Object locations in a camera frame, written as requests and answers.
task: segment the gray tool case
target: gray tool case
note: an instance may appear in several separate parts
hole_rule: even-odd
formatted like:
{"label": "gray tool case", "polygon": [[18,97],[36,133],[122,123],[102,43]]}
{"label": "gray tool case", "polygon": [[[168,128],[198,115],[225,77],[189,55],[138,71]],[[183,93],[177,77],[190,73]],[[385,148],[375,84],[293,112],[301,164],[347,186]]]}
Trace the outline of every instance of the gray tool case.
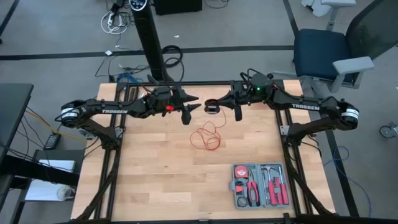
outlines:
{"label": "gray tool case", "polygon": [[[254,181],[257,183],[257,189],[259,192],[259,205],[257,205],[256,201],[255,201],[255,194],[254,191],[251,190],[251,192],[248,192],[248,180],[249,178],[236,178],[235,176],[235,168],[237,166],[244,166],[247,169],[247,173],[248,173],[248,177],[249,177],[249,172],[251,170],[252,174],[253,174],[253,179]],[[264,169],[264,167],[270,168],[270,176],[271,176],[271,180],[274,186],[274,198],[276,199],[277,204],[273,204],[271,205],[271,196],[270,196],[270,191],[269,191],[269,177],[268,177],[268,173],[267,171]],[[282,181],[283,184],[285,185],[285,189],[286,189],[286,197],[283,198],[282,197],[282,185],[276,185],[275,181],[277,179],[280,179],[280,177],[282,176]],[[232,177],[233,180],[229,183],[229,189],[232,190],[234,192],[234,202],[235,202],[235,207],[237,209],[259,209],[259,208],[286,208],[289,207],[290,205],[290,190],[289,190],[289,186],[286,182],[286,178],[285,178],[285,170],[283,167],[283,164],[281,162],[269,162],[269,163],[262,163],[262,164],[234,164],[232,166]],[[243,187],[243,191],[242,192],[237,192],[236,191],[236,184],[239,184],[240,186]],[[252,206],[249,205],[248,203],[248,194],[251,194],[251,198],[253,198],[253,203]],[[246,206],[242,206],[244,205],[244,200],[241,198],[244,197],[246,199]]]}

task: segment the black box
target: black box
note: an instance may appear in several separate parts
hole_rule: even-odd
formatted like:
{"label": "black box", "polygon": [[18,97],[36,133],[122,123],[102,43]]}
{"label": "black box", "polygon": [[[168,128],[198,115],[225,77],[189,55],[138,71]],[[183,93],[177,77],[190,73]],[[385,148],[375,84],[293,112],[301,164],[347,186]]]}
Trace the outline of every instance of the black box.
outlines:
{"label": "black box", "polygon": [[202,10],[202,0],[154,0],[154,4],[158,15]]}

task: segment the blue chair seat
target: blue chair seat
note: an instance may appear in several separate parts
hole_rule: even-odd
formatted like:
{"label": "blue chair seat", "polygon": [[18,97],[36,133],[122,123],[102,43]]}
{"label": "blue chair seat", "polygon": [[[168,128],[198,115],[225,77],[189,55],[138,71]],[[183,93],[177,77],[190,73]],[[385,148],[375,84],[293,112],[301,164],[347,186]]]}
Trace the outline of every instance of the blue chair seat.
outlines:
{"label": "blue chair seat", "polygon": [[[349,59],[346,37],[342,33],[302,29],[294,41],[294,63],[298,77],[303,75],[335,80],[338,72],[333,62]],[[354,74],[347,74],[344,82],[353,83]]]}

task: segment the red cable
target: red cable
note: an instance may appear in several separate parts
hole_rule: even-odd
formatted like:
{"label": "red cable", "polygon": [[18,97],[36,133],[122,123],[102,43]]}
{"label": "red cable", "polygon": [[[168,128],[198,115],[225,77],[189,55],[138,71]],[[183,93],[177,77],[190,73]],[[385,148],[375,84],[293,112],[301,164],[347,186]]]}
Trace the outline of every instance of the red cable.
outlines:
{"label": "red cable", "polygon": [[[206,150],[216,150],[219,148],[219,146],[221,145],[221,135],[217,132],[218,128],[222,128],[223,126],[226,125],[226,116],[225,116],[225,112],[222,108],[220,108],[223,111],[224,114],[224,124],[221,126],[216,127],[216,125],[211,122],[211,121],[207,121],[201,128],[198,128],[194,133],[191,134],[191,136],[189,137],[190,141],[191,141],[191,145],[197,149],[206,149]],[[206,124],[212,124],[214,126],[214,131],[209,131],[208,129],[205,128]],[[198,134],[201,137],[201,140],[203,141],[203,145],[205,147],[198,147],[196,145],[194,145],[194,143],[192,142],[192,136],[194,134]]]}

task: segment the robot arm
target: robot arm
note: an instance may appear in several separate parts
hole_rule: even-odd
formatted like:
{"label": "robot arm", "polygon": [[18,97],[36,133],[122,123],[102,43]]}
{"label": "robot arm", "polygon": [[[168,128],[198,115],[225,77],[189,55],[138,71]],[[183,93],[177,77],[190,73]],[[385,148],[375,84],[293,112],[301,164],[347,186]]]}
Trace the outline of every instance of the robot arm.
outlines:
{"label": "robot arm", "polygon": [[173,88],[157,87],[146,96],[128,102],[105,100],[75,100],[61,107],[58,117],[62,125],[68,128],[82,128],[101,139],[103,149],[119,149],[119,138],[112,127],[104,127],[91,119],[96,114],[128,114],[134,118],[145,119],[150,115],[181,111],[182,123],[188,125],[191,121],[190,112],[201,104],[187,105],[184,103],[197,100],[177,85]]}
{"label": "robot arm", "polygon": [[327,98],[313,98],[293,96],[281,89],[271,80],[272,76],[255,74],[244,82],[231,81],[231,91],[218,100],[207,100],[205,111],[215,114],[220,111],[220,106],[234,110],[235,120],[242,120],[241,105],[262,102],[272,110],[286,110],[289,108],[319,111],[327,115],[326,118],[312,121],[307,124],[294,123],[281,128],[282,135],[292,144],[300,145],[301,140],[308,134],[325,131],[328,129],[352,130],[358,125],[359,111],[344,100],[338,101],[329,96]]}

